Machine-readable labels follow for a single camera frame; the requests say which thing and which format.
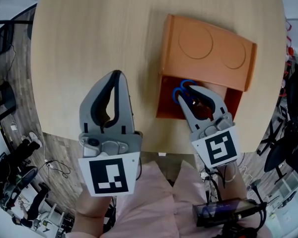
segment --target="black electronic device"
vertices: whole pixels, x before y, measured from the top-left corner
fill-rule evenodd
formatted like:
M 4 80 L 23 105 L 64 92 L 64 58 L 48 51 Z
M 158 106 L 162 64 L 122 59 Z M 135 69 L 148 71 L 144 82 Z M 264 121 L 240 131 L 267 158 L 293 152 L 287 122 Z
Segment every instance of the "black electronic device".
M 257 204 L 254 200 L 239 198 L 222 202 L 193 205 L 193 216 L 197 227 L 210 228 L 228 222 L 237 222 L 247 216 L 263 211 L 267 203 Z

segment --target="light wood tabletop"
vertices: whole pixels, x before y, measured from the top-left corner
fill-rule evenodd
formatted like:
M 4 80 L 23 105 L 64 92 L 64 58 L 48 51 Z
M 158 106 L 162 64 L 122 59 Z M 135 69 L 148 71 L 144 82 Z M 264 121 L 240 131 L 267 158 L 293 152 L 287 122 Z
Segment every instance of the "light wood tabletop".
M 43 132 L 78 140 L 82 100 L 97 80 L 119 69 L 128 81 L 135 128 L 144 135 L 143 151 L 193 153 L 185 120 L 155 118 L 168 13 L 222 27 L 258 45 L 250 88 L 234 119 L 242 152 L 255 151 L 283 78 L 282 0 L 39 0 L 31 75 Z

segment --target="scissors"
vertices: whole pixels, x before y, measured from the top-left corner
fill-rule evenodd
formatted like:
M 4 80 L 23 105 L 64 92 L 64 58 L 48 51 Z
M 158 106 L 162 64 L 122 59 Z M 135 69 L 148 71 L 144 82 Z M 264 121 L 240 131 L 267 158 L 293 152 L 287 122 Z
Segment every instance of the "scissors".
M 196 98 L 192 96 L 188 90 L 186 89 L 186 86 L 188 85 L 197 85 L 196 82 L 194 82 L 191 79 L 183 79 L 180 83 L 180 87 L 175 87 L 172 91 L 172 99 L 173 101 L 180 105 L 178 102 L 178 95 L 181 93 L 181 96 L 187 101 L 187 103 L 192 103 L 194 104 L 196 102 Z

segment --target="floor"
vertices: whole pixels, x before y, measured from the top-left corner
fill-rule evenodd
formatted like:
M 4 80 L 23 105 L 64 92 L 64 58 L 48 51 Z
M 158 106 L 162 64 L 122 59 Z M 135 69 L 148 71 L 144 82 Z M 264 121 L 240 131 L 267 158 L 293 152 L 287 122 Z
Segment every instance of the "floor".
M 34 10 L 35 9 L 32 9 L 24 13 L 18 19 L 29 19 Z M 17 111 L 14 115 L 8 116 L 2 121 L 2 127 L 14 148 L 21 142 L 21 135 L 28 134 L 30 131 L 38 135 L 45 147 L 35 151 L 30 157 L 32 165 L 41 167 L 44 165 L 44 159 L 54 159 L 69 167 L 71 173 L 68 175 L 68 179 L 66 179 L 60 172 L 49 170 L 46 166 L 43 166 L 35 179 L 34 185 L 44 181 L 51 188 L 48 201 L 51 203 L 56 202 L 59 210 L 74 215 L 75 201 L 84 184 L 77 162 L 77 159 L 82 156 L 82 149 L 77 141 L 42 133 L 32 91 L 30 67 L 31 42 L 27 36 L 26 25 L 15 26 L 13 45 L 16 56 L 8 74 L 8 81 L 14 90 L 17 101 Z M 4 78 L 11 65 L 13 56 L 13 48 L 0 56 L 0 79 Z M 12 121 L 17 123 L 18 132 L 11 130 L 10 124 Z M 243 167 L 241 172 L 246 184 L 248 184 L 251 179 L 248 174 L 253 176 L 253 181 L 261 178 L 259 191 L 262 196 L 265 196 L 272 190 L 274 181 L 278 178 L 275 171 L 270 173 L 264 173 L 263 171 L 267 154 L 266 152 L 259 157 L 256 153 L 245 153 L 245 156 L 243 154 L 238 161 L 239 167 Z M 199 163 L 197 158 L 196 160 L 197 169 L 200 171 L 202 169 L 201 163 Z M 64 172 L 67 171 L 65 167 L 60 166 L 56 162 L 53 163 L 53 166 Z M 283 165 L 281 170 L 283 173 L 291 172 L 291 168 L 288 165 Z M 254 198 L 253 192 L 249 193 L 249 197 Z

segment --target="pink shirt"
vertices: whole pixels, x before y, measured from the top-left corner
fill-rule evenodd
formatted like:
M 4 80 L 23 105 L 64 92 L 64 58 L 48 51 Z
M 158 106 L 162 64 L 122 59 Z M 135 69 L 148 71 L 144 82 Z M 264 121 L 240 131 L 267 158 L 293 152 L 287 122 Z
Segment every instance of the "pink shirt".
M 212 238 L 221 234 L 222 226 L 196 227 L 192 205 L 204 204 L 206 194 L 199 173 L 183 161 L 172 187 L 156 162 L 143 165 L 132 195 L 117 197 L 116 223 L 101 238 Z M 252 215 L 238 222 L 243 227 L 257 228 L 260 216 Z M 272 237 L 263 226 L 258 238 Z M 67 238 L 95 238 L 83 233 L 70 233 Z

